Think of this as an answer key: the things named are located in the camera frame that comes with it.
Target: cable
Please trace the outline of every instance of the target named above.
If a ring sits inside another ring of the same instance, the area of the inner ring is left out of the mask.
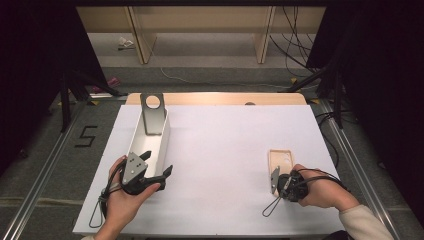
[[[281,34],[281,36],[283,36],[283,38],[284,38],[287,42],[290,42],[290,39],[288,39],[286,36],[284,36],[284,34],[283,34],[283,33]],[[303,49],[306,49],[306,50],[311,51],[311,49],[310,49],[310,48],[307,48],[307,47],[304,47],[304,46],[297,45],[297,44],[296,44],[296,43],[294,43],[294,42],[291,42],[291,44],[292,44],[292,45],[295,45],[296,47],[301,47],[301,48],[303,48]]]
[[[91,228],[98,228],[102,226],[103,224],[103,218],[106,218],[107,215],[107,200],[109,199],[109,196],[111,193],[120,190],[120,188],[113,188],[111,189],[113,178],[115,177],[116,173],[121,170],[125,165],[127,164],[127,160],[123,160],[120,162],[116,168],[113,170],[112,174],[110,175],[106,187],[103,189],[102,193],[99,196],[99,199],[97,200],[96,206],[94,207],[93,213],[91,214],[90,222],[88,225]],[[100,207],[100,224],[99,225],[92,225],[94,214],[96,213],[96,209]]]
[[[312,41],[311,37],[309,36],[309,34],[307,33],[306,36],[309,38],[309,41],[311,41],[312,45],[314,44],[314,41]]]
[[[293,24],[293,25],[291,24],[291,21],[290,21],[290,19],[289,19],[288,15],[287,15],[287,12],[286,12],[286,10],[285,10],[284,6],[283,6],[282,8],[283,8],[284,15],[286,16],[286,19],[287,19],[287,21],[288,21],[288,23],[289,23],[289,25],[290,25],[291,30],[292,30],[292,36],[291,36],[291,38],[290,38],[289,42],[291,42],[291,39],[293,39],[293,35],[294,35],[294,36],[296,37],[296,41],[297,41],[297,43],[298,43],[296,46],[298,46],[298,47],[299,47],[299,52],[300,52],[300,55],[302,56],[303,60],[304,60],[305,62],[307,62],[307,61],[306,61],[306,59],[305,59],[305,58],[304,58],[304,56],[303,56],[302,50],[303,50],[304,54],[306,55],[306,57],[307,57],[308,61],[312,63],[312,60],[311,60],[311,59],[309,59],[309,54],[306,52],[306,49],[308,49],[308,48],[305,48],[305,47],[303,46],[302,42],[301,42],[301,41],[300,41],[300,39],[299,39],[298,32],[297,32],[297,17],[298,17],[298,14],[299,14],[299,7],[298,7],[298,6],[296,6],[296,7],[294,7],[294,8],[293,8],[293,11],[294,11],[294,12],[293,12],[293,15],[294,15],[294,24]],[[313,42],[313,41],[312,41],[312,39],[309,37],[309,35],[308,35],[308,34],[306,34],[306,36],[309,38],[309,40],[310,40],[310,41],[311,41],[311,43],[313,44],[314,42]]]
[[[331,143],[331,141],[327,138],[327,136],[324,134],[324,132],[322,131],[322,124],[326,121],[326,120],[328,120],[328,119],[331,119],[332,117],[333,117],[333,115],[334,115],[334,112],[331,112],[331,113],[323,113],[323,114],[319,114],[319,115],[317,115],[317,116],[315,116],[316,118],[318,118],[318,117],[320,117],[320,116],[323,116],[323,115],[326,115],[322,120],[321,120],[321,122],[319,122],[319,124],[318,124],[318,128],[319,128],[319,130],[321,131],[321,134],[322,134],[322,136],[323,136],[323,138],[328,142],[328,144],[330,144],[330,146],[333,148],[333,150],[334,150],[334,153],[336,154],[336,162],[334,163],[334,167],[335,168],[337,168],[338,166],[339,166],[339,162],[340,162],[340,156],[339,156],[339,153],[338,153],[338,151],[337,151],[337,149],[336,149],[336,147]]]
[[[299,62],[298,60],[296,60],[294,57],[292,57],[290,54],[288,54],[288,52],[286,52],[286,51],[284,51],[275,41],[274,41],[274,39],[272,38],[272,36],[269,36],[269,38],[271,39],[271,41],[274,43],[274,45],[278,48],[278,50],[280,50],[284,55],[286,55],[286,58],[288,57],[288,58],[290,58],[291,60],[293,60],[294,62],[296,62],[297,64],[299,64],[300,66],[302,66],[302,67],[304,67],[305,69],[307,69],[307,70],[309,70],[310,72],[312,72],[312,73],[314,73],[314,71],[313,70],[311,70],[311,69],[309,69],[309,68],[307,68],[306,67],[306,65],[305,64],[303,64],[303,63],[301,63],[301,62]]]
[[[147,43],[146,39],[144,38],[143,35],[141,35],[143,41],[146,43],[147,47],[150,50],[150,53],[152,54],[152,56],[156,56],[155,53],[153,52],[153,49],[149,46],[149,44]],[[185,80],[183,78],[180,77],[172,77],[172,76],[168,76],[168,74],[166,74],[163,71],[163,68],[160,67],[160,71],[162,72],[162,74],[169,78],[169,79],[175,79],[175,80],[179,80],[185,83],[190,83],[190,84],[209,84],[209,85],[217,85],[217,86],[225,86],[225,85],[236,85],[236,86],[246,86],[246,87],[261,87],[261,86],[265,86],[265,87],[275,87],[275,88],[283,88],[283,89],[288,89],[291,88],[291,86],[279,86],[279,85],[272,85],[272,84],[243,84],[243,83],[213,83],[213,82],[196,82],[196,81],[188,81]]]
[[[301,185],[307,185],[308,182],[312,182],[312,181],[316,181],[316,180],[329,180],[329,181],[333,181],[333,182],[337,183],[340,187],[342,187],[346,191],[350,192],[350,190],[348,190],[348,188],[342,183],[342,181],[340,181],[340,179],[338,179],[333,174],[330,174],[328,172],[324,172],[324,171],[319,170],[319,169],[311,169],[311,168],[302,168],[302,169],[297,170],[297,172],[301,172],[301,171],[314,171],[314,172],[319,172],[319,173],[326,174],[326,176],[315,176],[315,177],[311,177],[311,178],[305,179],[305,180],[303,180],[301,182],[298,182],[298,183],[294,184],[293,186],[289,186],[286,190],[283,190],[283,191],[290,191],[290,190],[293,190],[295,188],[298,188]],[[271,204],[269,204],[262,211],[262,216],[269,217],[272,214],[272,212],[274,212],[274,209],[277,207],[277,205],[280,202],[281,198],[282,198],[282,196],[281,196],[281,194],[279,194],[279,196],[274,201],[272,201]],[[274,203],[275,203],[275,205],[271,209],[271,211],[268,214],[265,214],[266,210],[268,210]]]

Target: aluminum rail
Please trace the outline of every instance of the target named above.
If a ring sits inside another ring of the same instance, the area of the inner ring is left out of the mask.
[[[35,207],[35,204],[37,203],[38,198],[40,197],[53,170],[55,169],[56,163],[60,159],[60,156],[68,140],[68,137],[72,133],[73,126],[75,125],[75,122],[77,121],[78,116],[84,109],[85,105],[86,105],[85,102],[77,103],[76,108],[74,110],[74,117],[71,120],[71,123],[69,124],[65,132],[60,133],[55,146],[50,152],[50,155],[47,158],[46,163],[44,164],[40,173],[38,174],[37,179],[34,181],[34,184],[32,185],[31,190],[25,197],[24,201],[22,202],[22,205],[20,206],[19,210],[17,211],[12,221],[10,222],[9,227],[5,235],[3,236],[3,240],[19,239],[22,231],[25,228],[25,225],[27,224],[34,210],[34,207]]]
[[[332,112],[330,104],[327,100],[322,100],[322,109],[324,112]],[[343,129],[339,129],[337,123],[334,119],[330,119],[330,127],[336,136],[337,142],[339,143],[340,148],[342,149],[349,167],[351,168],[353,175],[356,178],[356,181],[361,188],[362,193],[364,194],[365,200],[367,201],[369,208],[374,212],[374,215],[386,226],[389,232],[392,234],[394,239],[400,239],[400,236],[393,224],[393,221],[386,211],[383,203],[378,197],[374,187],[371,184],[370,179],[365,173],[362,165],[357,158],[355,151],[349,143]]]

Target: sleeve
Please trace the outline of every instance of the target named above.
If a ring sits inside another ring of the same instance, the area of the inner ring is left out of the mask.
[[[94,240],[94,237],[92,235],[90,235],[90,236],[86,236],[86,237],[82,238],[81,240]]]
[[[371,212],[371,210],[359,205],[340,212],[340,221],[346,231],[355,240],[362,239],[393,239],[387,228]]]

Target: hand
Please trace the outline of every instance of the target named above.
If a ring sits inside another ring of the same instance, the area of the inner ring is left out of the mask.
[[[293,169],[299,171],[305,169],[305,167],[296,164]],[[305,180],[311,177],[325,176],[324,173],[312,170],[303,170],[299,173]],[[311,181],[308,182],[308,188],[309,194],[298,201],[303,207],[308,205],[321,208],[335,207],[339,211],[344,211],[359,205],[358,200],[352,194],[333,181],[325,179]]]
[[[113,170],[125,160],[127,157],[122,156],[109,170],[109,177]],[[112,183],[119,182],[119,172],[114,176]],[[121,230],[131,222],[141,204],[153,195],[160,187],[159,183],[153,184],[146,188],[138,195],[129,195],[124,190],[112,192],[107,201],[107,217],[102,228],[97,232],[94,238],[97,239],[115,239]]]

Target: white tabletop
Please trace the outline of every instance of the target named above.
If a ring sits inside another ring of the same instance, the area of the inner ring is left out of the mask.
[[[170,138],[164,167],[174,165],[164,191],[140,208],[123,234],[167,237],[291,237],[343,229],[336,209],[281,200],[262,211],[270,193],[268,151],[291,150],[295,163],[337,176],[309,106],[167,106]],[[126,154],[141,113],[125,105],[116,119],[75,233],[91,234],[89,220],[107,174]],[[93,224],[100,222],[99,212]]]

